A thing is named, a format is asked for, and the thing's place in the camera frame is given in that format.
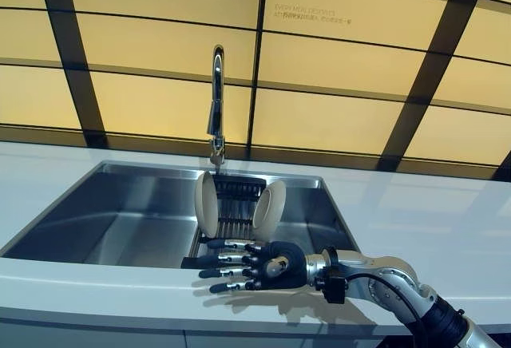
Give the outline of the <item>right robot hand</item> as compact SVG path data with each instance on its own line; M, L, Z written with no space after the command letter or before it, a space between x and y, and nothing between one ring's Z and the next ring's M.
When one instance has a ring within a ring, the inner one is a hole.
M306 257L294 243L212 239L206 246L214 253L184 257L180 267L198 269L202 279L226 278L226 282L210 286L213 294L293 289L307 284Z

